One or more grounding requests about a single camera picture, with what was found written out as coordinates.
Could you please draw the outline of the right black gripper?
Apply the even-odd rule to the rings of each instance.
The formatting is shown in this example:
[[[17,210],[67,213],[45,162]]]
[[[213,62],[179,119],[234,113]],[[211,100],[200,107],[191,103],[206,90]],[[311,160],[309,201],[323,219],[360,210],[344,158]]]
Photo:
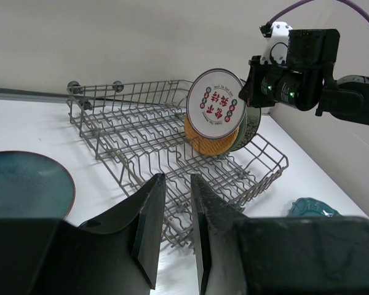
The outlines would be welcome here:
[[[333,78],[339,46],[337,29],[292,29],[286,64],[249,61],[250,71],[239,98],[247,106],[267,108],[282,103],[300,111],[316,106],[324,90],[338,90]]]

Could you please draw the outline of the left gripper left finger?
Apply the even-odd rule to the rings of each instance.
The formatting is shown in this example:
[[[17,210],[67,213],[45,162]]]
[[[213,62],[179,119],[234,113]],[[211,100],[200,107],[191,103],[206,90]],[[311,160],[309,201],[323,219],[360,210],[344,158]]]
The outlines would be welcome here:
[[[155,289],[166,182],[155,174],[133,195],[83,222],[87,289]]]

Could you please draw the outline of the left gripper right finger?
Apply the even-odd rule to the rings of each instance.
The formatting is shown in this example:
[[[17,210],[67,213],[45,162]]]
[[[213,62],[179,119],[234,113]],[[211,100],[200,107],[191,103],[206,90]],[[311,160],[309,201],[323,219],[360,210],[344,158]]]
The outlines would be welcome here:
[[[239,229],[248,217],[199,174],[191,175],[191,205],[199,293],[247,294]]]

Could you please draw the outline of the orange woven round plate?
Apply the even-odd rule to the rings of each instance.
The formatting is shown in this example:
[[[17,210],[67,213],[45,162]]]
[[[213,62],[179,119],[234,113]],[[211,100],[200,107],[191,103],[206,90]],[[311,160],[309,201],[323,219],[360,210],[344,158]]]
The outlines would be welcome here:
[[[187,116],[184,117],[184,132],[187,140],[189,141],[191,147],[198,153],[202,155],[221,155],[229,150],[229,148],[234,144],[237,136],[239,134],[239,128],[236,129],[231,135],[218,139],[211,140],[205,138],[198,134],[195,129],[190,124]]]

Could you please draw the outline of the teal scalloped plate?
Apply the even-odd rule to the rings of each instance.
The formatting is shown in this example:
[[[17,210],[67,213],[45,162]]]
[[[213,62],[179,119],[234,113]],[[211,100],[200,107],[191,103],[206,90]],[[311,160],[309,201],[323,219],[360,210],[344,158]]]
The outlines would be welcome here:
[[[290,217],[337,217],[341,214],[328,204],[313,198],[299,198],[288,211]]]

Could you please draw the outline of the white plate red characters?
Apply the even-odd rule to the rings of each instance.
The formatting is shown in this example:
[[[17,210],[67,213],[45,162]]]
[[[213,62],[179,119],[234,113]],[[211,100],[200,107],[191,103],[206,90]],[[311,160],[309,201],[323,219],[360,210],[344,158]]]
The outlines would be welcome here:
[[[234,133],[245,114],[245,103],[239,99],[242,87],[242,81],[223,68],[209,69],[197,77],[186,102],[192,128],[211,140]]]

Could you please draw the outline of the dark blue round plate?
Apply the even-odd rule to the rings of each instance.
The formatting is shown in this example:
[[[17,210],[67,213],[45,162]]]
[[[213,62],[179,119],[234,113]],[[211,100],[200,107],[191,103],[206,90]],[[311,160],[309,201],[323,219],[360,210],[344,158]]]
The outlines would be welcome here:
[[[76,186],[69,171],[46,155],[0,151],[0,218],[61,218]]]

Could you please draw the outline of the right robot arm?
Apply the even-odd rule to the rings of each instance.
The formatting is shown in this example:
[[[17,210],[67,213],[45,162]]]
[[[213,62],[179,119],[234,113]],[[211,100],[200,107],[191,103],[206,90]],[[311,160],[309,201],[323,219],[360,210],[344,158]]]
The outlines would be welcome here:
[[[369,125],[369,77],[333,77],[339,38],[336,29],[290,30],[285,63],[265,64],[261,56],[252,57],[239,98],[254,108],[282,103]]]

